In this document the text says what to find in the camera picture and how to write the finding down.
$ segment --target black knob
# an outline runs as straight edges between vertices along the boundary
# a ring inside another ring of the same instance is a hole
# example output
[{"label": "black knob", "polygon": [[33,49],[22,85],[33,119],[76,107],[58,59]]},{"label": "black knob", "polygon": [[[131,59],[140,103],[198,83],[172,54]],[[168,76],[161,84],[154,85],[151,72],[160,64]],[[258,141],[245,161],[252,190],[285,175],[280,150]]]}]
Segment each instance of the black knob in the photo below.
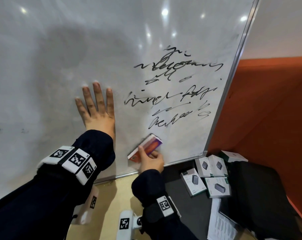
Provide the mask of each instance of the black knob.
[{"label": "black knob", "polygon": [[139,226],[142,226],[142,220],[141,220],[141,217],[139,217],[139,218],[137,219],[137,224],[138,224]]}]

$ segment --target black bag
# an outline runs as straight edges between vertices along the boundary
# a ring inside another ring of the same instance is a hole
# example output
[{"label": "black bag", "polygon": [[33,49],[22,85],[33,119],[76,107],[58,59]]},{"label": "black bag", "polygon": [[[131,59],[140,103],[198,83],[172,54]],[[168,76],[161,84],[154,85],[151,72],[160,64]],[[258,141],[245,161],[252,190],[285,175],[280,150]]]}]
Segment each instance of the black bag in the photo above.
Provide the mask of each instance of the black bag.
[{"label": "black bag", "polygon": [[229,182],[229,211],[235,222],[254,231],[259,239],[301,237],[293,208],[274,169],[245,161],[232,162]]}]

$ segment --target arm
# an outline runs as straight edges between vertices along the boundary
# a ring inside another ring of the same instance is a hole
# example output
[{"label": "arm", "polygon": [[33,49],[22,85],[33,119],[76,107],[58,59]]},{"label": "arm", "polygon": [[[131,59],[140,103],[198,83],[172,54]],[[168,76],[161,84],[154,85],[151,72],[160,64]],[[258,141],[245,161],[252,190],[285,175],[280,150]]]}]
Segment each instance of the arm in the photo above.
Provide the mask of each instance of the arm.
[{"label": "arm", "polygon": [[42,165],[28,183],[0,200],[0,239],[58,239],[66,236],[76,205],[89,196],[99,172],[110,166],[113,150],[114,111],[113,95],[107,89],[107,112],[100,85],[93,84],[98,111],[88,87],[83,88],[85,109],[76,99],[79,113],[87,131],[73,144],[89,153],[97,165],[85,185],[60,165]]},{"label": "arm", "polygon": [[[148,157],[142,147],[139,147],[141,154],[141,174],[132,183],[132,192],[139,199],[143,207],[147,207],[156,202],[161,196],[167,196],[165,184],[160,172],[163,171],[163,157],[157,152],[153,152]],[[145,224],[142,222],[144,230],[153,240],[197,240],[194,234],[185,226],[180,218],[174,215],[166,217],[160,224]]]}]

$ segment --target qr code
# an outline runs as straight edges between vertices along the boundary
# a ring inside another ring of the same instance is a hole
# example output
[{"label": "qr code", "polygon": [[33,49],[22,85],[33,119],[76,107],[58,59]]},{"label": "qr code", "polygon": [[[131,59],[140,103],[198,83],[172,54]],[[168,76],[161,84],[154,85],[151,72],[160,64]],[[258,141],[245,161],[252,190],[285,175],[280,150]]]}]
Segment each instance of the qr code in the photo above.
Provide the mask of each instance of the qr code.
[{"label": "qr code", "polygon": [[53,153],[50,157],[57,157],[57,158],[61,158],[63,157],[65,154],[67,154],[69,151],[68,150],[63,150],[63,149],[58,149],[55,153]]},{"label": "qr code", "polygon": [[171,208],[171,206],[167,200],[164,200],[164,201],[160,202],[159,204],[161,206],[162,211]]},{"label": "qr code", "polygon": [[86,178],[88,179],[91,176],[91,174],[93,173],[94,170],[93,170],[91,164],[88,162],[87,165],[84,166],[82,171],[85,174]]},{"label": "qr code", "polygon": [[79,167],[85,161],[85,158],[78,153],[74,153],[73,156],[69,158],[69,161]]},{"label": "qr code", "polygon": [[95,207],[95,203],[97,202],[97,198],[95,196],[93,196],[92,201],[91,201],[91,205],[90,208],[94,209]]},{"label": "qr code", "polygon": [[121,218],[120,220],[120,230],[129,229],[130,218]]}]

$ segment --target black table surface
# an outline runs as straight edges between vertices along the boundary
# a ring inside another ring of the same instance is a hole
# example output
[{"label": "black table surface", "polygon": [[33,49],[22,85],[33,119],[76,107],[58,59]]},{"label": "black table surface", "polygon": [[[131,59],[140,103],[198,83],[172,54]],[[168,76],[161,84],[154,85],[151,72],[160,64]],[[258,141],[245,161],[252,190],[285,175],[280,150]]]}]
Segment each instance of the black table surface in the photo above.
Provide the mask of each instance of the black table surface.
[{"label": "black table surface", "polygon": [[208,198],[206,191],[190,197],[180,173],[191,168],[196,168],[194,160],[167,166],[162,174],[167,193],[182,216],[181,221],[199,240],[206,240],[212,199]]}]

